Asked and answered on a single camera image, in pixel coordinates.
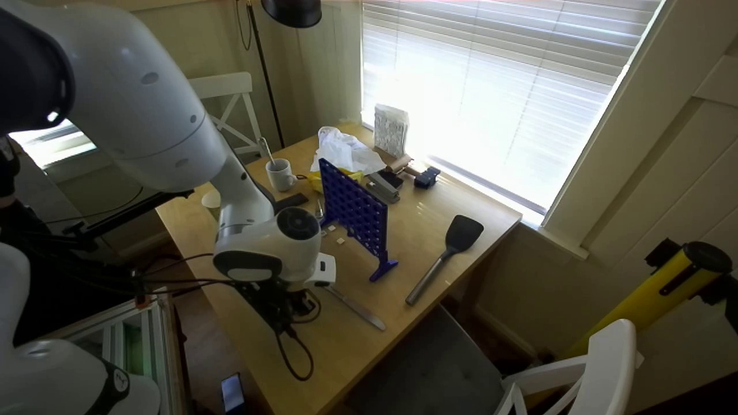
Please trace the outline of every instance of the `white chair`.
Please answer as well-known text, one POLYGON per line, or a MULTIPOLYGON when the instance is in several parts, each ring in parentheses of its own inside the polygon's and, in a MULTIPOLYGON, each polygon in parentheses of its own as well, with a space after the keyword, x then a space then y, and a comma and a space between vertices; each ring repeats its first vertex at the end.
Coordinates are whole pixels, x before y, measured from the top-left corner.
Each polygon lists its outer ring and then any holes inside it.
POLYGON ((366 415, 525 415, 523 394, 555 390, 549 396, 557 401, 547 415, 620 415, 636 357, 633 326, 615 321, 591 336, 585 356, 503 378, 462 326, 436 309, 349 394, 345 408, 366 415))
POLYGON ((189 86, 199 95, 199 100, 226 100, 226 107, 221 115, 212 115, 209 119, 215 128, 226 136, 242 140, 242 146, 233 147, 236 154, 265 154, 265 143, 261 136, 261 128, 255 119, 254 102, 251 102, 251 75, 248 71, 233 71, 233 75, 217 75, 217 77, 203 77, 203 79, 189 79, 189 86), (233 115, 237 102, 247 108, 247 118, 251 125, 251 136, 237 132, 233 125, 229 125, 229 118, 233 115))

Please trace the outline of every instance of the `window blinds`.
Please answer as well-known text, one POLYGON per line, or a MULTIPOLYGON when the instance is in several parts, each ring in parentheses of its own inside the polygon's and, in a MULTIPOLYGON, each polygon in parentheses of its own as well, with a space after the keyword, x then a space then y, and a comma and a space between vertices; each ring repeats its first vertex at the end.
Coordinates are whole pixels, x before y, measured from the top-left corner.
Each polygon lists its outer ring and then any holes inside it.
POLYGON ((362 119, 407 110, 407 153, 549 209, 659 0, 365 0, 362 119))

